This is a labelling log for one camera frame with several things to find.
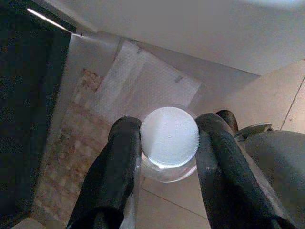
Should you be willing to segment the black robot left foot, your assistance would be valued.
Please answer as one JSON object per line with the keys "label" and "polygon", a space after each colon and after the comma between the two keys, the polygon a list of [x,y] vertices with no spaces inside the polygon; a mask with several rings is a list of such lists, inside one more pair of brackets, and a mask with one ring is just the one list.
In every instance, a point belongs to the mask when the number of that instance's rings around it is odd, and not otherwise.
{"label": "black robot left foot", "polygon": [[238,123],[234,114],[229,110],[221,110],[216,113],[220,116],[231,128],[233,134],[235,135],[238,132]]}

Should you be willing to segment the clear jar white lid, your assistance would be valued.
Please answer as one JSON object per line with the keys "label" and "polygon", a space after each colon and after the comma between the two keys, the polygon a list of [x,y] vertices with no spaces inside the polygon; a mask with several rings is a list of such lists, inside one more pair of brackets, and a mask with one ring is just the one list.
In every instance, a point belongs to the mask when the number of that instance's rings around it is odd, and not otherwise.
{"label": "clear jar white lid", "polygon": [[162,183],[183,180],[196,170],[199,127],[195,114],[181,105],[157,108],[146,114],[141,127],[145,176]]}

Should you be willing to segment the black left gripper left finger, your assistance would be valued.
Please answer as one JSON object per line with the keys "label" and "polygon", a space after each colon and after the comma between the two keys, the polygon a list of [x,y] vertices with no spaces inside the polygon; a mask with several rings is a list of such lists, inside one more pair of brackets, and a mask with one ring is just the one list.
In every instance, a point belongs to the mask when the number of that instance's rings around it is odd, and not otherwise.
{"label": "black left gripper left finger", "polygon": [[141,120],[121,117],[86,174],[68,229],[119,229],[141,158]]}

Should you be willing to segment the white bubble wrap sheet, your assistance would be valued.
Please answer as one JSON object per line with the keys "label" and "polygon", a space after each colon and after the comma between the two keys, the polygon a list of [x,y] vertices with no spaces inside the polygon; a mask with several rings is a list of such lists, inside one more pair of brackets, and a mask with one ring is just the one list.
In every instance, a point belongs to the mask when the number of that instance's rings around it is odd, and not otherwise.
{"label": "white bubble wrap sheet", "polygon": [[84,71],[72,101],[112,124],[170,105],[188,107],[201,83],[125,41],[105,76]]}

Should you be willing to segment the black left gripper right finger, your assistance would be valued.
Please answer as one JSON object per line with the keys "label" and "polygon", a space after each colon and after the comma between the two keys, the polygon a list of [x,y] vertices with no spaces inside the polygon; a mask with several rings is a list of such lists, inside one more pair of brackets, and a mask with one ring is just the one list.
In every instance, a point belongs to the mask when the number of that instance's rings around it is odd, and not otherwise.
{"label": "black left gripper right finger", "polygon": [[197,172],[211,229],[298,229],[227,122],[213,113],[195,121]]}

